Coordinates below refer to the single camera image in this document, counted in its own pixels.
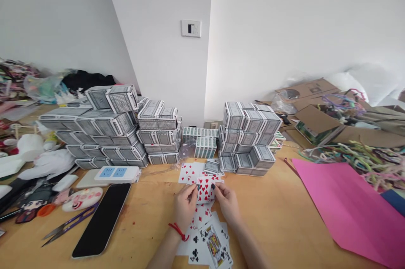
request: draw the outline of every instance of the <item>hand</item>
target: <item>hand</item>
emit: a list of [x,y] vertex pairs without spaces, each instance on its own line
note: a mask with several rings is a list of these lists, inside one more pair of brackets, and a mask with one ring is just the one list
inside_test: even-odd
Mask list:
[[174,218],[183,234],[193,221],[198,190],[195,184],[185,185],[174,200]]
[[222,214],[225,216],[227,222],[234,228],[242,223],[236,193],[221,182],[216,182],[215,184],[214,192],[221,205]]

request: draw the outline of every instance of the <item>white cup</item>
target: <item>white cup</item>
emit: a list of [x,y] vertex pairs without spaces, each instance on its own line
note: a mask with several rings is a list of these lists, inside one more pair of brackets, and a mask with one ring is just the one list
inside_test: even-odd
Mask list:
[[24,134],[17,143],[18,154],[23,161],[34,161],[35,157],[41,155],[43,149],[43,139],[38,134]]

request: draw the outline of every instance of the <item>cartoon figure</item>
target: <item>cartoon figure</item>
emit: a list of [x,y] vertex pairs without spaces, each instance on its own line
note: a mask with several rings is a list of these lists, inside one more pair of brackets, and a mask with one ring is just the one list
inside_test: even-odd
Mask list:
[[51,187],[39,187],[28,196],[25,203],[21,206],[23,212],[16,218],[16,223],[27,223],[32,221],[36,216],[38,210],[45,206],[51,197]]

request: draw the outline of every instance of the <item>light switch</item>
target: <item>light switch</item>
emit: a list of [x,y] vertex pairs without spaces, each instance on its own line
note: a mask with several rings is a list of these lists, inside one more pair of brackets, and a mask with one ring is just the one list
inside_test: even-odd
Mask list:
[[182,20],[181,35],[184,37],[201,38],[201,21]]

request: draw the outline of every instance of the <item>wall outlet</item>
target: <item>wall outlet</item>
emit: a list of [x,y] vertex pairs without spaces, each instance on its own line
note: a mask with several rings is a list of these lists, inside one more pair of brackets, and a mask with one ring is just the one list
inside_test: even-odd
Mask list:
[[182,20],[181,35],[184,37],[201,38],[201,21]]
[[204,122],[204,128],[210,128],[210,129],[219,129],[219,126],[223,124],[222,120],[218,121],[207,121]]

